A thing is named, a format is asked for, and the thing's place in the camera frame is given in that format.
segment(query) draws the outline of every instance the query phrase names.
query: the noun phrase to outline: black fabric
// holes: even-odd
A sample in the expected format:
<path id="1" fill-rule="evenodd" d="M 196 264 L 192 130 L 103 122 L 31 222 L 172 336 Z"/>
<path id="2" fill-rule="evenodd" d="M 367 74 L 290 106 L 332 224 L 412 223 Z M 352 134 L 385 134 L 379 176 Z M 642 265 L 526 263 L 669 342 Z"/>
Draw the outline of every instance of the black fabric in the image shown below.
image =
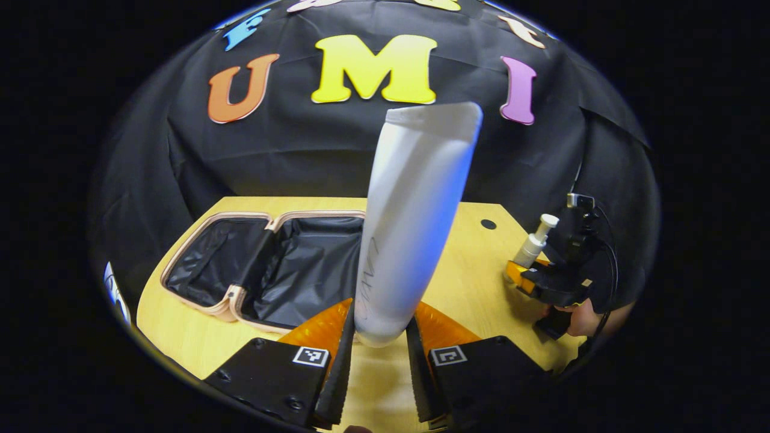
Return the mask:
<path id="1" fill-rule="evenodd" d="M 230 284 L 239 282 L 253 251 L 272 232 L 263 218 L 218 220 L 199 234 L 166 278 L 172 292 L 204 307 L 219 303 Z"/>
<path id="2" fill-rule="evenodd" d="M 353 297 L 363 218 L 296 218 L 277 232 L 276 250 L 259 284 L 245 284 L 241 314 L 296 327 Z"/>
<path id="3" fill-rule="evenodd" d="M 112 263 L 132 311 L 162 255 L 223 196 L 367 195 L 385 113 L 412 104 L 381 96 L 389 78 L 371 99 L 353 91 L 346 102 L 311 100 L 323 62 L 315 43 L 347 34 L 375 53 L 396 35 L 437 41 L 429 62 L 435 103 L 473 101 L 484 111 L 463 201 L 500 203 L 532 232 L 542 213 L 561 212 L 580 169 L 574 191 L 594 196 L 610 217 L 620 267 L 611 306 L 606 284 L 599 284 L 609 275 L 597 268 L 597 309 L 639 296 L 660 217 L 649 147 L 634 114 L 588 62 L 540 31 L 535 37 L 547 49 L 529 45 L 498 18 L 504 12 L 476 0 L 458 0 L 459 12 L 356 0 L 287 14 L 294 3 L 271 4 L 254 35 L 228 52 L 223 35 L 248 17 L 208 32 L 153 75 L 120 114 L 95 174 L 89 232 L 94 271 Z M 270 53 L 280 58 L 259 108 L 232 123 L 212 122 L 211 77 L 240 66 L 230 93 L 240 101 L 246 64 Z M 537 73 L 532 125 L 500 115 L 508 83 L 502 55 Z M 347 77 L 345 84 L 352 89 Z M 568 235 L 559 231 L 551 235 L 554 259 L 564 253 L 555 237 Z"/>

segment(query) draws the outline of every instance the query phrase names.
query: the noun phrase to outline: squeeze tube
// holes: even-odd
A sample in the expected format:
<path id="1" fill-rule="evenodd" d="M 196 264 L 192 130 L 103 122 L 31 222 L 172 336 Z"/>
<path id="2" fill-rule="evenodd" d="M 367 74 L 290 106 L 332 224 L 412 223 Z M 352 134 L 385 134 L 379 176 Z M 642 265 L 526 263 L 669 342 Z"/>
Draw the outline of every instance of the squeeze tube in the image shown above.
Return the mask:
<path id="1" fill-rule="evenodd" d="M 398 338 L 436 270 L 482 120 L 474 102 L 389 109 L 374 154 L 353 310 L 359 340 Z"/>

